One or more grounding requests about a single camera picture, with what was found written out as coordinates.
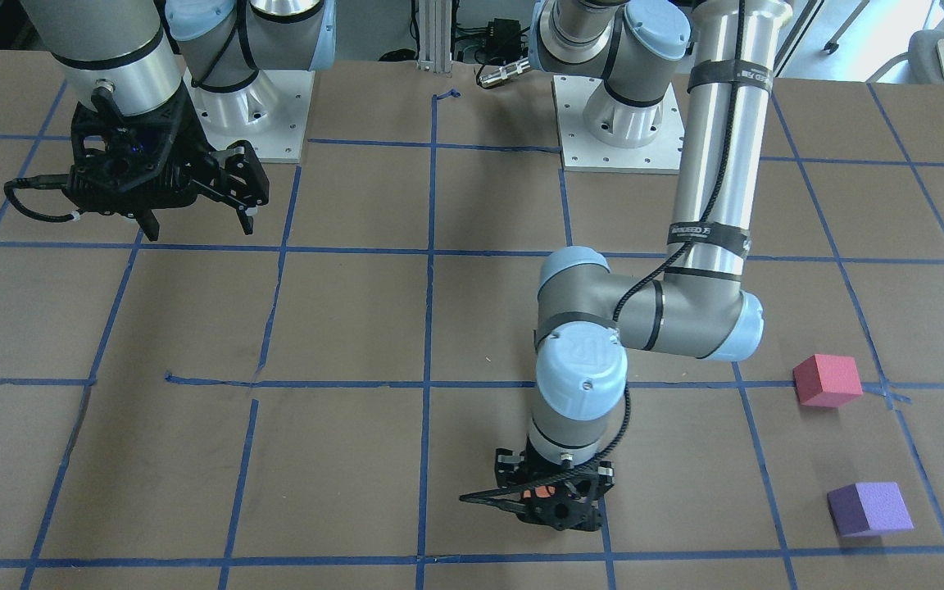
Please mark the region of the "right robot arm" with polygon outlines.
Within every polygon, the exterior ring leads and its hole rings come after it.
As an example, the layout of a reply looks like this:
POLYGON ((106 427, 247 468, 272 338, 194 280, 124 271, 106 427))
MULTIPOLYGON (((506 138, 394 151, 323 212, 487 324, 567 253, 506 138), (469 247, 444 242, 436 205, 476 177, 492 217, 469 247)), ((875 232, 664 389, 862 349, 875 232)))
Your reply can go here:
POLYGON ((269 204, 263 161, 302 142, 296 94, 273 71, 308 75, 336 59, 334 1, 25 1, 78 97, 74 164, 8 180, 31 220, 120 216, 149 240, 157 210, 200 197, 235 211, 244 234, 269 204))

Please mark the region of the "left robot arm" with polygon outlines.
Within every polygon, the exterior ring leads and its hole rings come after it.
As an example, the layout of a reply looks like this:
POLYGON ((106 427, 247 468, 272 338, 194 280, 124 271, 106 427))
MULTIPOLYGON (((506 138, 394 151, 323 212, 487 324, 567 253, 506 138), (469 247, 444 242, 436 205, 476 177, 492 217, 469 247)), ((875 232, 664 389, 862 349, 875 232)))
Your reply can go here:
POLYGON ((742 287, 742 272, 777 45, 792 15, 790 1, 701 1, 692 10, 670 1, 538 1, 515 41, 527 45, 527 67, 542 88, 502 91, 495 111, 473 115, 472 97, 449 89, 434 94, 417 134, 412 93, 397 83, 367 98, 315 101, 337 107, 338 123, 390 130, 381 138, 312 132, 312 153, 340 161, 305 179, 293 217, 300 255, 336 250, 336 228, 315 206, 331 210, 346 197, 374 205, 371 227, 387 230, 379 218, 384 187, 410 179, 391 157, 423 148, 419 193, 393 199, 424 212, 423 326, 427 340, 441 345, 424 355, 431 379, 456 357, 465 328, 488 327, 457 313, 486 302, 480 288, 457 287, 443 302, 434 282, 439 262, 498 250, 503 236, 546 224, 547 235, 529 244, 544 257, 536 324, 528 328, 535 377, 525 448, 499 449, 495 486, 462 494, 462 502, 557 530, 599 529, 598 503, 614 484, 614 445, 602 437, 613 408, 632 406, 629 352, 727 363, 756 350, 763 307, 742 287), (602 175, 593 198, 610 205, 633 200, 613 194, 620 173, 638 172, 645 161, 674 163, 671 220, 647 226, 658 240, 655 269, 618 274, 596 243, 575 243, 567 201, 514 221, 539 174, 528 182, 493 175, 547 154, 567 179, 602 175))

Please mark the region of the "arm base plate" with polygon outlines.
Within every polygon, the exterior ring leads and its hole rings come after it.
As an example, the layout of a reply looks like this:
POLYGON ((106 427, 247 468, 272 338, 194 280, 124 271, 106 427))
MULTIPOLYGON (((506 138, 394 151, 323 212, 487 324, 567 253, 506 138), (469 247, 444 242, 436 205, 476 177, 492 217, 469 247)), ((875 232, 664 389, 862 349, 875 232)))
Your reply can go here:
POLYGON ((262 70, 250 86, 232 93, 195 89, 190 82, 186 70, 184 86, 210 145, 222 150, 246 139, 262 163, 300 163, 315 72, 262 70))
POLYGON ((671 85, 648 107, 616 101, 600 79, 555 75, 553 90, 565 170, 678 174, 684 125, 671 85))

